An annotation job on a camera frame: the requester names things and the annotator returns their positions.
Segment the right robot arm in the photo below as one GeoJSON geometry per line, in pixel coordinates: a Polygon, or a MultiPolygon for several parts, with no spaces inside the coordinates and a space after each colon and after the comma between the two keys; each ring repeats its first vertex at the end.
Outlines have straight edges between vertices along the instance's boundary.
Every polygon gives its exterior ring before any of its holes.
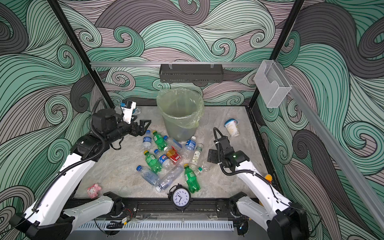
{"type": "Polygon", "coordinates": [[[234,150],[227,137],[214,140],[214,144],[216,149],[209,150],[208,162],[219,165],[224,175],[240,178],[259,200],[239,197],[235,209],[266,230],[271,240],[309,239],[308,217],[302,206],[279,193],[244,152],[234,150]]]}

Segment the red yellow label bottle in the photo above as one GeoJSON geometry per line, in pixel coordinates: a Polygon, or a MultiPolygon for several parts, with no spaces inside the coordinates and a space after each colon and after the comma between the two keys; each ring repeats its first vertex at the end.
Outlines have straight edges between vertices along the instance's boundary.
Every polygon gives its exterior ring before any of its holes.
{"type": "Polygon", "coordinates": [[[180,154],[173,148],[164,147],[164,151],[166,156],[173,162],[173,164],[177,165],[182,160],[180,154]]]}

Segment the pink plush toy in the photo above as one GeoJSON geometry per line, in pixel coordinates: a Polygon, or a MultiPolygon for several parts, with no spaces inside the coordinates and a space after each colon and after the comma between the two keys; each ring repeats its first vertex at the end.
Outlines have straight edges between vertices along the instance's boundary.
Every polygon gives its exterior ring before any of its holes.
{"type": "Polygon", "coordinates": [[[94,184],[87,189],[87,194],[90,199],[96,199],[99,197],[99,192],[102,190],[102,187],[99,184],[94,184]]]}

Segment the white yogurt cup blue lid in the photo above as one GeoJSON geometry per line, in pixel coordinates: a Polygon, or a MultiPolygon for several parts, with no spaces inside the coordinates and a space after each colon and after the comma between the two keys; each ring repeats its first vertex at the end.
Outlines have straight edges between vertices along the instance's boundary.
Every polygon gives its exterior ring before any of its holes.
{"type": "Polygon", "coordinates": [[[229,119],[225,122],[224,126],[232,137],[237,137],[240,135],[237,120],[229,119]]]}

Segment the aluminium wall rail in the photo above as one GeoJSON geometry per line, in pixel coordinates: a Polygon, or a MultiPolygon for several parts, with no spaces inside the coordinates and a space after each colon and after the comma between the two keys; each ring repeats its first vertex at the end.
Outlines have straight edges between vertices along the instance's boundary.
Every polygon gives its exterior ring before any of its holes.
{"type": "Polygon", "coordinates": [[[246,63],[246,62],[141,62],[141,61],[109,61],[109,62],[90,62],[92,68],[159,68],[161,65],[222,65],[223,68],[258,68],[261,63],[246,63]]]}

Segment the clear bottle white cap blue label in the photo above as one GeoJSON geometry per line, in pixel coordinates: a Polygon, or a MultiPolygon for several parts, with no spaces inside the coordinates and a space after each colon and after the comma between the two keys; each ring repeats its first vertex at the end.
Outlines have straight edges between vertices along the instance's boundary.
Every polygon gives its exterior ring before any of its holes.
{"type": "Polygon", "coordinates": [[[195,148],[196,148],[196,137],[192,136],[189,140],[187,140],[185,146],[184,146],[184,151],[183,151],[183,157],[186,160],[189,160],[190,158],[193,157],[195,148]]]}

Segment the clear bottle blue label upright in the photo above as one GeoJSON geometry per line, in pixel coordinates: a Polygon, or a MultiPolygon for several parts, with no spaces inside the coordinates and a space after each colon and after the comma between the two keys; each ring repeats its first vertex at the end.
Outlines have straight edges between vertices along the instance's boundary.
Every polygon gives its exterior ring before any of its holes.
{"type": "Polygon", "coordinates": [[[143,137],[142,148],[144,151],[149,151],[151,147],[152,147],[152,133],[150,130],[146,130],[143,137]]]}

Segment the black wall shelf tray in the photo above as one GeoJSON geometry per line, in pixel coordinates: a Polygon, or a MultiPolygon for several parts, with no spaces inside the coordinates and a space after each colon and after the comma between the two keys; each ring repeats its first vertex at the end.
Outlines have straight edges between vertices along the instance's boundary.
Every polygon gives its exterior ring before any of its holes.
{"type": "Polygon", "coordinates": [[[162,83],[220,83],[224,69],[215,64],[162,64],[159,75],[162,83]]]}

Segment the green sprite bottle front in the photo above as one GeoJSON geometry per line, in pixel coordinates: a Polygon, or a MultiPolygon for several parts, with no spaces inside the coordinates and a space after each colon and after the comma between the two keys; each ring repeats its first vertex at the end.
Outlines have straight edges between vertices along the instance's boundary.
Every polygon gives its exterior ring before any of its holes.
{"type": "Polygon", "coordinates": [[[189,167],[188,164],[184,164],[184,169],[185,169],[184,177],[185,177],[186,183],[188,185],[189,191],[192,194],[198,192],[201,189],[201,187],[200,187],[200,184],[197,180],[196,174],[189,167]]]}

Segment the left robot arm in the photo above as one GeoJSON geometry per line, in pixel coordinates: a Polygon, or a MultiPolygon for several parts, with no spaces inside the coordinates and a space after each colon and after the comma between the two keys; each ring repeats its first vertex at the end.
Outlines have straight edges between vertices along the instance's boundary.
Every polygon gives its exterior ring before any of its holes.
{"type": "Polygon", "coordinates": [[[112,143],[126,135],[137,137],[146,133],[152,121],[137,123],[136,119],[133,108],[123,108],[122,114],[114,109],[93,113],[91,132],[78,139],[60,172],[37,200],[23,213],[11,217],[12,228],[31,240],[65,240],[75,229],[100,216],[119,217],[123,213],[123,200],[112,192],[71,209],[65,209],[65,205],[85,174],[112,143]]]}

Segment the clear water bottle blue cap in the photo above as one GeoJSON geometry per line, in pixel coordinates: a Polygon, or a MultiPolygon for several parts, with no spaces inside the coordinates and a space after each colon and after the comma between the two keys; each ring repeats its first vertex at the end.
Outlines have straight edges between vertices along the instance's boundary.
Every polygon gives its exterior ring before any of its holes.
{"type": "Polygon", "coordinates": [[[160,180],[159,176],[147,167],[139,165],[136,170],[141,174],[142,178],[152,186],[155,186],[160,180]]]}

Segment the yellow plush toy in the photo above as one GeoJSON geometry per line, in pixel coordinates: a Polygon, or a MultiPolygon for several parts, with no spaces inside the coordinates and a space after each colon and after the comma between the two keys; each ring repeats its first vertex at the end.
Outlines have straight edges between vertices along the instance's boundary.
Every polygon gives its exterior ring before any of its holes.
{"type": "Polygon", "coordinates": [[[265,179],[271,183],[273,181],[273,177],[270,174],[265,175],[265,179]]]}

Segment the clear acrylic wall holder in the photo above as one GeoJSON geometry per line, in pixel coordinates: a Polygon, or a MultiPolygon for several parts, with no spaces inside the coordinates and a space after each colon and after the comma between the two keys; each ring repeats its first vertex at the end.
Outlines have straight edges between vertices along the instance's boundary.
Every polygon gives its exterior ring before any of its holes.
{"type": "Polygon", "coordinates": [[[264,60],[254,82],[267,108],[278,108],[292,89],[283,66],[274,60],[264,60]]]}

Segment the large clear bottle white cap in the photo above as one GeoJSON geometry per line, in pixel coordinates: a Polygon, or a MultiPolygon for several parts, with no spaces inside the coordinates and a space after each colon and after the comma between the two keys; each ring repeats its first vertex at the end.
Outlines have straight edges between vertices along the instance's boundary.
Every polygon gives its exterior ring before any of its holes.
{"type": "Polygon", "coordinates": [[[160,179],[155,187],[157,192],[162,192],[167,189],[184,171],[181,165],[175,166],[162,179],[160,179]]]}

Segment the mesh bin with green liner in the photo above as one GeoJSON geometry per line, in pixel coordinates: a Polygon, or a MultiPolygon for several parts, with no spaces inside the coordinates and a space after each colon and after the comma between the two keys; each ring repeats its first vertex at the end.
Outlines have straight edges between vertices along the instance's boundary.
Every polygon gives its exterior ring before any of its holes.
{"type": "Polygon", "coordinates": [[[169,137],[183,142],[192,137],[204,115],[204,101],[196,91],[188,89],[161,90],[157,106],[169,137]]]}

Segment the black alarm clock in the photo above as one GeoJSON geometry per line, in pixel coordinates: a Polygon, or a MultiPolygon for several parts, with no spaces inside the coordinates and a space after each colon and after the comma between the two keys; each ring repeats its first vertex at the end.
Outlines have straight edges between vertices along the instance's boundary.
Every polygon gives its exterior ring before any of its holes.
{"type": "Polygon", "coordinates": [[[173,206],[182,213],[190,205],[191,198],[190,191],[180,184],[171,187],[168,193],[168,199],[172,202],[173,206]]]}

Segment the clear crushed bottle green cap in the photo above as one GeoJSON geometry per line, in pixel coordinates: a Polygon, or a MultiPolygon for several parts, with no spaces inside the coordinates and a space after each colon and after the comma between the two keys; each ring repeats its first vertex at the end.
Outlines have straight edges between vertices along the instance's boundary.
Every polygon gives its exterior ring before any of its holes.
{"type": "Polygon", "coordinates": [[[201,176],[202,174],[205,174],[207,173],[208,171],[210,170],[210,167],[207,166],[207,165],[201,165],[201,166],[198,166],[195,170],[195,174],[197,176],[201,176]]]}

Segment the clear bottle blue cap slanted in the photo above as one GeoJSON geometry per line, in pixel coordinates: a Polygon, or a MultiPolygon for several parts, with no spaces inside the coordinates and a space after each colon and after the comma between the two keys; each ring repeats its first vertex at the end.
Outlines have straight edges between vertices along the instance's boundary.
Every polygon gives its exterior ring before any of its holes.
{"type": "Polygon", "coordinates": [[[169,136],[164,136],[164,141],[176,151],[180,151],[183,147],[178,141],[169,136]]]}

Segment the green sprite bottle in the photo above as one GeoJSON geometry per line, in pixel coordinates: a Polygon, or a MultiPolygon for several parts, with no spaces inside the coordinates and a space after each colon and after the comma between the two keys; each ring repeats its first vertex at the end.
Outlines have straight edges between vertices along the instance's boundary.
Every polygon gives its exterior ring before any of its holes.
{"type": "Polygon", "coordinates": [[[189,167],[188,164],[184,164],[184,169],[185,169],[184,177],[185,177],[186,183],[188,185],[189,191],[192,194],[198,192],[201,189],[201,187],[200,187],[200,184],[197,180],[196,174],[189,167]]]}
{"type": "Polygon", "coordinates": [[[158,161],[155,155],[151,154],[149,151],[144,151],[145,155],[145,161],[155,174],[159,173],[162,171],[162,165],[158,161]]]}
{"type": "Polygon", "coordinates": [[[157,131],[153,131],[153,140],[155,141],[159,151],[163,151],[164,148],[168,146],[164,137],[157,131]]]}

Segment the pepsi label clear bottle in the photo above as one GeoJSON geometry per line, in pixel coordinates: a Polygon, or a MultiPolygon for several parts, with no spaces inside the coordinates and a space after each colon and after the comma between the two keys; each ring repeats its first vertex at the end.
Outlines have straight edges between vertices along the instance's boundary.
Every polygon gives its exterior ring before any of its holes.
{"type": "Polygon", "coordinates": [[[154,150],[155,156],[158,159],[159,163],[162,165],[162,168],[165,170],[171,170],[174,165],[171,160],[167,157],[164,151],[160,151],[159,149],[154,150]]]}

